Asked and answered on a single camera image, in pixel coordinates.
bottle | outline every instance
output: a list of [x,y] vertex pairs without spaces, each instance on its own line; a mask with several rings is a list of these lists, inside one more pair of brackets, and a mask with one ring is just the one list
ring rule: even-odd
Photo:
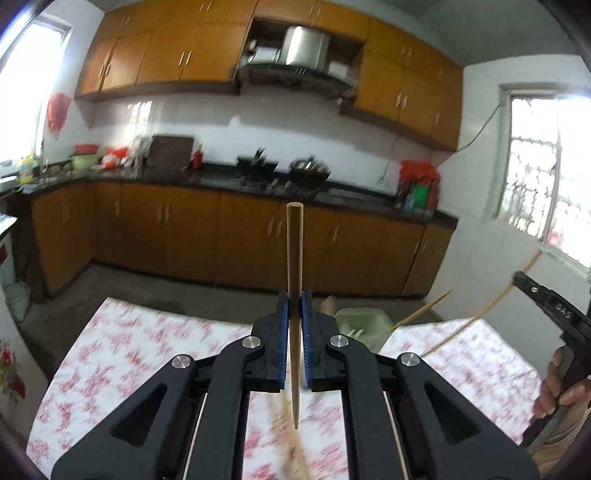
[[203,144],[199,143],[197,145],[197,150],[191,156],[191,167],[193,170],[201,170],[201,166],[203,165]]

red plastic bag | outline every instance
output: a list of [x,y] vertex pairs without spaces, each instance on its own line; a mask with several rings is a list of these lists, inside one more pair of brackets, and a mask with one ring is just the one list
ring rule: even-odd
[[59,133],[66,124],[72,99],[63,93],[54,93],[47,103],[47,126],[52,133]]
[[400,167],[399,177],[409,181],[421,181],[426,183],[441,180],[437,169],[428,161],[404,160]]

trash bin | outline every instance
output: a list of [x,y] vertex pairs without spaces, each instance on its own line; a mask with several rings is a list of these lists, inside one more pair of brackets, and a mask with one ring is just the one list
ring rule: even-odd
[[31,289],[26,283],[13,283],[4,287],[4,295],[6,297],[6,305],[14,319],[14,323],[19,326],[25,319],[29,308]]
[[394,322],[381,309],[341,309],[335,319],[343,335],[356,338],[372,352],[383,347],[394,328]]

red bowl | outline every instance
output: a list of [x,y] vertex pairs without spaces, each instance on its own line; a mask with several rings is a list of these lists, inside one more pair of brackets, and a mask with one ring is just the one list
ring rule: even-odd
[[76,144],[74,145],[74,155],[94,155],[99,151],[99,145]]

black countertop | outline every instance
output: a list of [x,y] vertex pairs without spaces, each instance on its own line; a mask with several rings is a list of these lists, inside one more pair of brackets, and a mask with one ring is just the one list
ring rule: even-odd
[[203,171],[171,171],[143,168],[114,168],[111,170],[75,170],[61,173],[49,181],[34,180],[26,184],[22,192],[27,196],[36,196],[56,190],[65,184],[79,180],[89,181],[124,181],[163,186],[190,187],[199,189],[224,190],[235,193],[254,194],[275,197],[281,200],[298,201],[309,205],[331,206],[359,210],[367,213],[387,216],[413,223],[434,223],[445,228],[455,229],[457,219],[446,213],[436,211],[434,215],[408,213],[394,206],[391,195],[372,190],[360,189],[344,184],[327,181],[321,191],[313,198],[306,194],[289,191],[284,187],[285,174],[277,173],[280,180],[274,187],[261,189],[242,185],[236,168],[216,164],[204,164]]

